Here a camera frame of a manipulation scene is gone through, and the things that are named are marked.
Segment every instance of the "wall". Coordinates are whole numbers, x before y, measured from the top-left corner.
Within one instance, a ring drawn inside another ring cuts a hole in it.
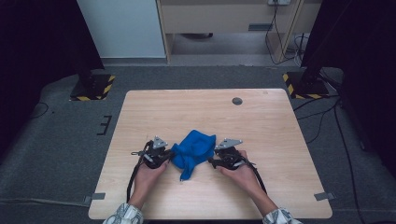
[[[101,58],[165,58],[155,0],[78,0]]]

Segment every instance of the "sleeve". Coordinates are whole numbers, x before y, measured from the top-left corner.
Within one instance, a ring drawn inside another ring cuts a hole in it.
[[[142,212],[129,205],[128,203],[123,203],[119,206],[116,213],[111,217],[108,217],[103,224],[142,224],[143,214]]]
[[[294,219],[286,208],[278,208],[264,217],[263,224],[303,224]]]

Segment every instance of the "blue cloth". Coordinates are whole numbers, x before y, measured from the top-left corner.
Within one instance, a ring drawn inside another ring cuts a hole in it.
[[[178,144],[174,144],[171,148],[175,152],[172,163],[183,173],[180,180],[188,180],[191,177],[194,167],[201,162],[213,157],[216,144],[216,136],[208,136],[196,130],[192,130],[186,138]]]

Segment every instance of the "wall socket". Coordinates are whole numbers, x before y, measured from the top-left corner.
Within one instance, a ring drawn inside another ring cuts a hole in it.
[[[276,2],[279,6],[287,6],[290,5],[291,0],[268,0],[268,5],[273,6]]]

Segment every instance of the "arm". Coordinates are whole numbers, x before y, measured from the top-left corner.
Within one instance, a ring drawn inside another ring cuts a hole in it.
[[[157,183],[158,177],[166,170],[168,161],[165,161],[159,168],[150,169],[146,164],[139,167],[139,171],[134,178],[134,192],[128,201],[117,209],[117,212],[106,219],[104,224],[142,224],[143,214],[141,209],[149,196],[151,190]]]
[[[248,158],[246,151],[240,150],[241,155]],[[241,189],[243,189],[251,200],[256,204],[260,213],[264,217],[265,223],[271,224],[298,224],[301,223],[292,218],[290,213],[284,208],[278,208],[276,204],[268,197],[262,190],[259,182],[253,171],[247,165],[241,165],[238,169],[232,171],[224,167],[218,166],[218,169],[223,175],[230,177],[233,182]]]

